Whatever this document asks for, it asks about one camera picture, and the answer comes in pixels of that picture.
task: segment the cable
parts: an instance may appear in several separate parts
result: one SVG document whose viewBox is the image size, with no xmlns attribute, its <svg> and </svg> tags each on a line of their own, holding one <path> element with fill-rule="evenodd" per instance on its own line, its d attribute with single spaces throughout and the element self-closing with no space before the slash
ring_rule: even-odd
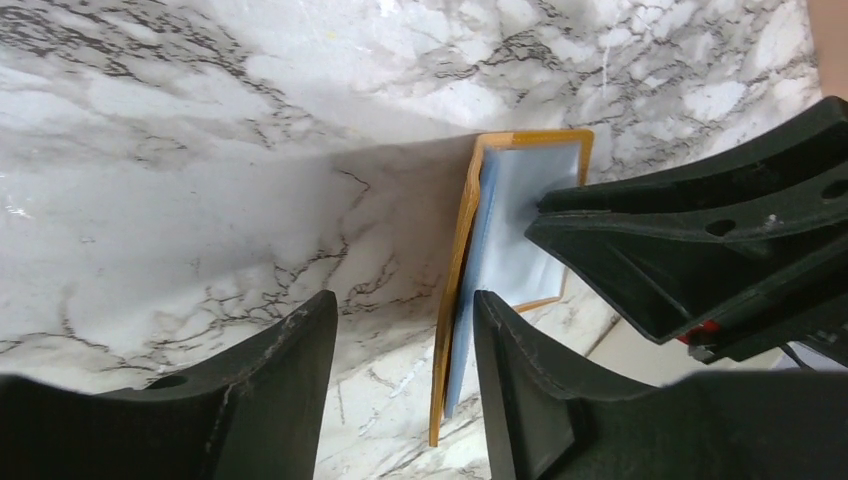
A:
<svg viewBox="0 0 848 480">
<path fill-rule="evenodd" d="M 815 370 L 813 367 L 807 365 L 805 361 L 801 360 L 801 357 L 799 357 L 795 350 L 793 350 L 792 347 L 790 347 L 788 344 L 781 345 L 780 349 L 783 351 L 783 353 L 786 354 L 787 357 L 792 359 L 792 361 L 795 362 L 795 364 L 798 365 L 798 368 L 800 368 L 801 370 Z"/>
</svg>

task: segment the hole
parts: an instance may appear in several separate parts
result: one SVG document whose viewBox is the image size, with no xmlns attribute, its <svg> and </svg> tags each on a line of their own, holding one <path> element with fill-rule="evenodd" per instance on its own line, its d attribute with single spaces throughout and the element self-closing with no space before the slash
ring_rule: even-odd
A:
<svg viewBox="0 0 848 480">
<path fill-rule="evenodd" d="M 188 378 L 182 375 L 170 375 L 162 377 L 159 380 L 151 383 L 145 390 L 159 390 L 160 388 L 177 387 L 188 382 Z"/>
<path fill-rule="evenodd" d="M 822 198 L 833 200 L 848 193 L 848 180 L 837 180 L 822 190 Z"/>
<path fill-rule="evenodd" d="M 730 233 L 734 228 L 736 228 L 736 222 L 733 220 L 716 220 L 715 222 L 704 227 L 704 230 L 707 231 L 710 235 L 715 235 L 716 237 L 723 237 Z"/>
</svg>

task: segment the marble surface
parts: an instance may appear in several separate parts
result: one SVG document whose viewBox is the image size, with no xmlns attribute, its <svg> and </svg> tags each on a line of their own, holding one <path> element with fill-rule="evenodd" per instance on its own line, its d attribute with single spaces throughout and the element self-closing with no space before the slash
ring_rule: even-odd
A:
<svg viewBox="0 0 848 480">
<path fill-rule="evenodd" d="M 143 386 L 330 288 L 316 478 L 487 478 L 473 368 L 426 447 L 472 135 L 591 128 L 598 182 L 819 97 L 803 0 L 4 0 L 0 370 Z M 615 319 L 578 279 L 532 317 Z"/>
</svg>

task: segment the open book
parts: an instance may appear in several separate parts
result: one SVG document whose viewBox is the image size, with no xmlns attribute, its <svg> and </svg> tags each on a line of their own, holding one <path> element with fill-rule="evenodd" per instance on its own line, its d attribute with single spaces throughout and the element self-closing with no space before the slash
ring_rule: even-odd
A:
<svg viewBox="0 0 848 480">
<path fill-rule="evenodd" d="M 468 167 L 447 285 L 439 305 L 430 445 L 459 402 L 472 341 L 472 297 L 491 290 L 523 312 L 562 297 L 565 266 L 524 238 L 545 193 L 582 185 L 589 130 L 480 135 Z"/>
</svg>

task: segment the brown object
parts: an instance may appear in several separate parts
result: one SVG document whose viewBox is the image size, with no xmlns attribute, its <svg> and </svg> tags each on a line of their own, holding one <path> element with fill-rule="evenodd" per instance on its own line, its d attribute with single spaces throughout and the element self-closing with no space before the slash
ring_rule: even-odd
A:
<svg viewBox="0 0 848 480">
<path fill-rule="evenodd" d="M 436 322 L 436 345 L 433 351 L 433 384 L 430 394 L 430 438 L 431 447 L 439 443 L 439 427 L 444 413 L 445 390 L 450 365 L 451 341 L 453 339 L 453 323 L 456 315 L 456 303 L 459 295 L 459 285 L 468 255 L 469 240 L 474 216 L 480 203 L 480 169 L 483 166 L 483 155 L 486 149 L 516 149 L 550 146 L 556 144 L 573 144 L 580 142 L 580 167 L 578 181 L 585 184 L 589 169 L 589 157 L 592 154 L 594 134 L 590 130 L 551 130 L 535 132 L 506 132 L 487 133 L 477 137 L 474 143 L 474 153 L 468 165 L 465 188 L 459 205 L 459 217 L 456 222 L 453 250 L 451 252 L 450 269 L 439 303 L 438 320 Z M 556 301 L 545 299 L 527 305 L 521 305 L 518 310 L 527 311 Z"/>
<path fill-rule="evenodd" d="M 819 63 L 822 94 L 848 98 L 848 2 L 807 0 L 810 28 Z"/>
</svg>

